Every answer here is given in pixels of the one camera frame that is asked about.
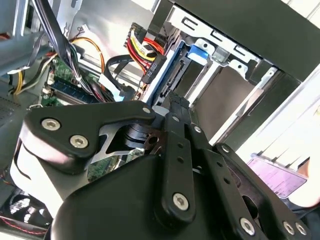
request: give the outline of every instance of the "yellow wire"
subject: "yellow wire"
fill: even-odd
[[[103,73],[105,71],[105,58],[101,52],[100,47],[93,40],[91,40],[88,37],[78,37],[78,38],[72,40],[71,42],[74,44],[74,43],[80,42],[80,41],[86,41],[86,42],[92,44],[95,47],[95,49],[98,51],[98,53],[100,54],[100,60],[101,60],[101,72]]]
[[[23,83],[22,72],[20,71],[18,73],[18,84],[16,85],[15,91],[13,92],[14,95],[17,95],[17,93],[20,92],[22,88],[22,83]]]
[[[156,58],[155,57],[148,57],[146,55],[143,54],[143,52],[140,51],[140,49],[138,48],[136,41],[134,40],[134,38],[131,36],[131,41],[132,41],[132,45],[134,47],[134,49],[137,51],[137,53],[144,59],[149,60],[149,61],[154,61]]]

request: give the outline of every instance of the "connector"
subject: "connector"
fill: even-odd
[[[124,43],[124,47],[127,48],[127,43],[128,43],[128,39],[130,37],[131,31],[134,30],[135,33],[135,37],[138,39],[138,41],[142,44],[142,42],[144,41],[146,35],[147,35],[147,30],[145,30],[142,26],[140,26],[139,24],[137,24],[136,22],[133,22],[130,30],[128,32],[128,35],[126,36],[125,39],[125,43]]]
[[[141,81],[145,84],[150,84],[155,79],[166,60],[167,57],[163,55],[156,56],[154,62],[151,64],[148,71],[146,71],[146,74],[142,77]]]

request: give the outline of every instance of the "fan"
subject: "fan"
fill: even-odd
[[[14,194],[7,201],[4,206],[4,215],[18,222],[40,228],[47,228],[53,221],[46,206],[23,191]]]

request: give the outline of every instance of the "purple label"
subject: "purple label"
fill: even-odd
[[[303,176],[261,157],[252,158],[248,166],[281,199],[286,199],[307,181]]]

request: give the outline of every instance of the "silver screw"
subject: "silver screw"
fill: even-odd
[[[241,227],[243,228],[243,230],[247,234],[249,234],[250,236],[255,235],[255,232],[256,232],[255,228],[254,228],[254,226],[252,225],[252,223],[248,219],[242,217],[240,219],[240,224],[241,224]]]
[[[307,235],[307,231],[303,228],[303,226],[301,226],[299,223],[295,223],[296,228],[299,230],[299,232],[302,235]]]
[[[194,130],[196,130],[198,133],[201,133],[201,129],[200,129],[200,127],[198,127],[198,126],[195,126],[195,127],[194,127]]]
[[[188,199],[178,192],[173,195],[173,203],[181,211],[186,211],[189,208]]]
[[[292,228],[292,226],[289,223],[284,221],[283,226],[284,226],[285,230],[287,230],[288,233],[290,233],[291,235],[295,235],[295,230]]]
[[[176,116],[172,117],[175,121],[180,122],[179,118],[177,118]]]
[[[229,152],[230,152],[229,149],[228,149],[226,146],[224,146],[224,145],[222,145],[222,150],[225,151],[226,153],[229,153]]]
[[[147,114],[151,113],[151,111],[147,107],[143,107],[142,110]]]
[[[47,129],[49,131],[56,131],[61,127],[60,122],[52,118],[44,119],[41,122],[41,125],[44,129]]]
[[[70,138],[70,143],[77,149],[84,149],[88,146],[88,140],[81,135],[74,135]]]

